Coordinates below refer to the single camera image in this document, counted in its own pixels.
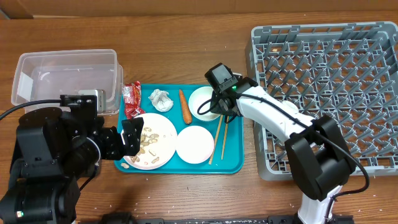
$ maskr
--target wooden chopstick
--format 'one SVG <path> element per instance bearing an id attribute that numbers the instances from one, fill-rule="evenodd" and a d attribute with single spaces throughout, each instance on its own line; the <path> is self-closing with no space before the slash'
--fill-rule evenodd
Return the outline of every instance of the wooden chopstick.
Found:
<path id="1" fill-rule="evenodd" d="M 221 153 L 221 160 L 224 159 L 224 149 L 225 149 L 226 134 L 228 132 L 228 120 L 229 120 L 229 116 L 226 117 L 225 132 L 224 132 L 224 142 L 223 142 L 223 152 Z"/>
<path id="2" fill-rule="evenodd" d="M 213 162 L 213 156 L 214 156 L 214 152 L 216 151 L 216 145 L 217 145 L 217 139 L 218 139 L 218 134 L 220 133 L 220 127 L 221 127 L 221 123 L 223 122 L 223 116 L 220 116 L 220 121 L 218 122 L 218 128 L 217 128 L 217 133 L 216 133 L 216 138 L 214 140 L 214 149 L 213 149 L 213 153 L 211 153 L 211 157 L 209 160 L 209 165 L 211 165 L 211 163 Z"/>

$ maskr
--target teal tray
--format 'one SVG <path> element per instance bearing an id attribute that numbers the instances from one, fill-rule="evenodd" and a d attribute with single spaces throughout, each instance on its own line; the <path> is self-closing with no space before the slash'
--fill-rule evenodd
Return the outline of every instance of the teal tray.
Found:
<path id="1" fill-rule="evenodd" d="M 184 92 L 185 98 L 189 99 L 190 95 L 197 88 L 203 87 L 204 85 L 164 85 L 164 84 L 143 84 L 142 85 L 142 102 L 141 108 L 146 113 L 158 113 L 168 118 L 175 126 L 177 133 L 188 127 L 183 122 L 180 97 L 178 90 L 181 89 Z M 159 112 L 153 106 L 148 97 L 155 90 L 160 89 L 169 92 L 169 97 L 174 101 L 173 108 L 168 112 Z M 211 121 L 204 122 L 196 119 L 192 116 L 192 125 L 202 126 L 209 130 L 213 135 L 216 136 L 219 118 Z M 122 103 L 119 111 L 118 121 L 118 132 L 122 130 L 121 121 L 126 119 L 124 114 L 124 103 Z M 212 165 L 208 164 L 208 160 L 201 164 L 189 164 L 181 160 L 177 153 L 168 161 L 165 165 L 154 170 L 140 170 L 130 166 L 125 169 L 121 166 L 121 163 L 127 163 L 124 159 L 115 161 L 116 167 L 127 173 L 146 173 L 146 174 L 234 174 L 238 172 L 244 162 L 244 151 L 243 151 L 243 119 L 235 118 L 234 121 L 228 125 L 228 136 L 225 143 L 224 159 L 221 160 L 221 151 L 223 148 L 223 136 L 225 130 L 225 123 L 223 122 L 220 128 L 220 134 L 216 145 L 216 151 L 213 158 Z"/>

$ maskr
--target dish rack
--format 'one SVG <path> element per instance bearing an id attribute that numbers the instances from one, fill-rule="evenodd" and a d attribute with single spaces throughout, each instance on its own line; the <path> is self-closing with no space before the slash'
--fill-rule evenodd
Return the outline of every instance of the dish rack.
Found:
<path id="1" fill-rule="evenodd" d="M 301 113 L 336 120 L 369 175 L 398 175 L 397 34 L 392 22 L 255 27 L 248 76 Z M 284 143 L 257 123 L 254 139 L 260 176 L 291 179 Z"/>

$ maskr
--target orange carrot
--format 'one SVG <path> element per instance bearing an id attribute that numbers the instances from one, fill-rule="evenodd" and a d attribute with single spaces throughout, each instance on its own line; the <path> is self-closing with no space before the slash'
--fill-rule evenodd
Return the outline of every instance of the orange carrot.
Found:
<path id="1" fill-rule="evenodd" d="M 180 102 L 181 102 L 182 118 L 184 119 L 185 124 L 191 124 L 192 123 L 191 111 L 189 111 L 188 103 L 187 100 L 185 99 L 182 90 L 180 90 Z"/>

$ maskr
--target crumpled paper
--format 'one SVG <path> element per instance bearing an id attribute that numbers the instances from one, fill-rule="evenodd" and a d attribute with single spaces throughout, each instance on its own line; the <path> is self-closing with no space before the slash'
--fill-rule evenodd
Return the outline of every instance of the crumpled paper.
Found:
<path id="1" fill-rule="evenodd" d="M 166 91 L 156 89 L 148 98 L 158 111 L 168 112 L 174 105 L 174 102 L 167 96 L 168 94 Z"/>

